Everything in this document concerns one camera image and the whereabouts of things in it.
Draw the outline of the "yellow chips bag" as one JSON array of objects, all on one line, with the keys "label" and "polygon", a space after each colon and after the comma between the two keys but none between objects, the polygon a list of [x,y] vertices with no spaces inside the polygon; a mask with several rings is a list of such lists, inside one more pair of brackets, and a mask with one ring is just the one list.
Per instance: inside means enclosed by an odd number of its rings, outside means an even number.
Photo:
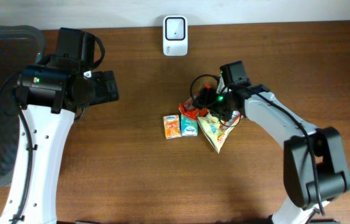
[{"label": "yellow chips bag", "polygon": [[234,111],[229,121],[212,116],[208,113],[204,117],[198,117],[198,124],[214,150],[219,154],[230,132],[239,124],[243,116]]}]

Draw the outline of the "red snack bag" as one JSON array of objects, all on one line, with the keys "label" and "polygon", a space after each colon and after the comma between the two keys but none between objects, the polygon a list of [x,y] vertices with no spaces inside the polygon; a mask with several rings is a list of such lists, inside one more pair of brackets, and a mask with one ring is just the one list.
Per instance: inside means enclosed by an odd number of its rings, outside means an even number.
[{"label": "red snack bag", "polygon": [[180,103],[178,110],[186,118],[192,119],[193,121],[198,121],[199,117],[206,117],[210,112],[208,108],[199,109],[194,106],[191,97],[189,97],[184,103]]}]

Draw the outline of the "teal tissue pack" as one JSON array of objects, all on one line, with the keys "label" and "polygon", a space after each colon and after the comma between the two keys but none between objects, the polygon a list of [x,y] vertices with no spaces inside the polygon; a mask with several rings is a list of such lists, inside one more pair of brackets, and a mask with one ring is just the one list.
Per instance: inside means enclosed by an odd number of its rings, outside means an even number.
[{"label": "teal tissue pack", "polygon": [[187,118],[182,114],[180,117],[180,125],[182,137],[194,137],[198,135],[197,121]]}]

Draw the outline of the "orange tissue pack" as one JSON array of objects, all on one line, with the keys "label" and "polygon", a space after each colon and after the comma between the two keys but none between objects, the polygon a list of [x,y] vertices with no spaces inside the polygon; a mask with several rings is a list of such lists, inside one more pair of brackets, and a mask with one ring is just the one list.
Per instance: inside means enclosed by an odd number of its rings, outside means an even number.
[{"label": "orange tissue pack", "polygon": [[182,136],[179,115],[164,116],[163,125],[166,139],[180,138]]}]

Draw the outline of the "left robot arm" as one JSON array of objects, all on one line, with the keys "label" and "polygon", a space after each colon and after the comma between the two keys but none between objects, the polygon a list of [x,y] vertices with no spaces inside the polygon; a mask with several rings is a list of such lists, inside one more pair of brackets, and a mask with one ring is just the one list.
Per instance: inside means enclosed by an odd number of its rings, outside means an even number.
[{"label": "left robot arm", "polygon": [[19,143],[0,223],[56,223],[64,146],[85,109],[119,100],[113,71],[98,72],[105,56],[98,37],[62,27],[54,54],[21,70],[11,90]]}]

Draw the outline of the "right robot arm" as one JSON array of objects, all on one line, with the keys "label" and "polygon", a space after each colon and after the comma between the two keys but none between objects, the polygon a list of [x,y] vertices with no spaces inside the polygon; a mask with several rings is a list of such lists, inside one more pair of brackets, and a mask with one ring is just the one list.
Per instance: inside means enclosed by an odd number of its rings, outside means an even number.
[{"label": "right robot arm", "polygon": [[281,207],[265,223],[317,223],[324,207],[350,190],[342,137],[334,127],[319,128],[281,104],[263,84],[253,85],[242,61],[220,67],[216,88],[190,90],[193,104],[227,125],[235,111],[263,128],[283,149]]}]

